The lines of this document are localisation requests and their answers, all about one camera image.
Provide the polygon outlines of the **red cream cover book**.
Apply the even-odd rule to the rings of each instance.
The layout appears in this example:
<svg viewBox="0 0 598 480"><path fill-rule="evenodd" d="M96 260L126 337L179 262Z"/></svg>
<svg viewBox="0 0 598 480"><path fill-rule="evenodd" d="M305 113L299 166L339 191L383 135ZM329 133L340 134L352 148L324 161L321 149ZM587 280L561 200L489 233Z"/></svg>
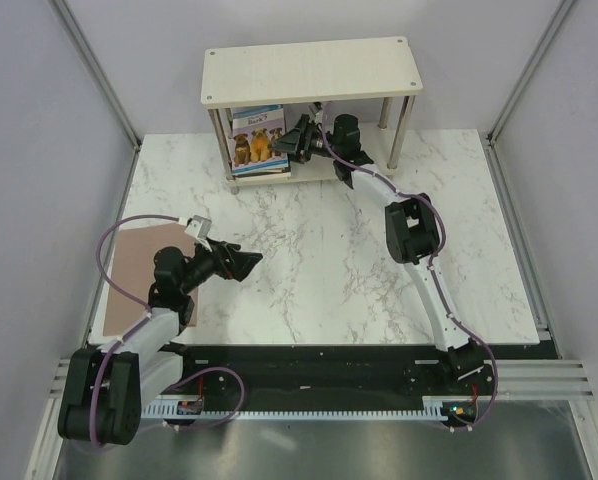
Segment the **red cream cover book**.
<svg viewBox="0 0 598 480"><path fill-rule="evenodd" d="M240 181L254 181L258 179L278 179L278 178L289 178L291 176L291 168L286 167L283 169L274 170L252 170L245 173L234 174L235 180Z"/></svg>

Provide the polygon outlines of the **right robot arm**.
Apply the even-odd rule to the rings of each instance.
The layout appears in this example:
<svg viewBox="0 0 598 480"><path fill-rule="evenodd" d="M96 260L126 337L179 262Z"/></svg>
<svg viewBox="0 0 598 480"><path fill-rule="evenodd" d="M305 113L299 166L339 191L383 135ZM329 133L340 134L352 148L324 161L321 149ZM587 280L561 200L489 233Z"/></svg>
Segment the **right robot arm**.
<svg viewBox="0 0 598 480"><path fill-rule="evenodd" d="M437 262L446 232L430 198L399 191L380 172L362 148L358 120L352 115L337 116L331 132L304 115L288 133L274 137L271 148L298 163L314 155L332 158L337 178L383 209L388 252L414 282L432 327L439 352L438 384L448 393L462 392L482 360L475 335L457 314Z"/></svg>

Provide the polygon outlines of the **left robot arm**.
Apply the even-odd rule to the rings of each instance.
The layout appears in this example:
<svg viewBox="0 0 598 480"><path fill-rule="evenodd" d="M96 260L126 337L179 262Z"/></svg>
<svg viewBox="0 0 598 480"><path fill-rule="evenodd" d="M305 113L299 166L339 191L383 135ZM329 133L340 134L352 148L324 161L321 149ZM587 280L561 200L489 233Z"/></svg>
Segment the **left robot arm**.
<svg viewBox="0 0 598 480"><path fill-rule="evenodd" d="M141 317L116 339L73 353L59 436L95 447L126 445L136 435L147 404L169 387L177 393L194 389L197 367L165 348L191 320L193 291L213 276L241 282L262 258L238 244L215 240L197 245L193 256L174 246L159 250Z"/></svg>

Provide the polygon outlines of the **dog picture book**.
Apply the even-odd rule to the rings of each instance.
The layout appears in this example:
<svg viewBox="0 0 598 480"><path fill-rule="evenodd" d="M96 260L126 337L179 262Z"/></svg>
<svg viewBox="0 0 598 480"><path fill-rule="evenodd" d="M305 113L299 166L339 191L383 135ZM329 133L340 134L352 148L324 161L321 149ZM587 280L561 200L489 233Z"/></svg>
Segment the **dog picture book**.
<svg viewBox="0 0 598 480"><path fill-rule="evenodd" d="M285 133L282 105L237 109L230 140L232 174L237 178L288 177L288 156L272 146Z"/></svg>

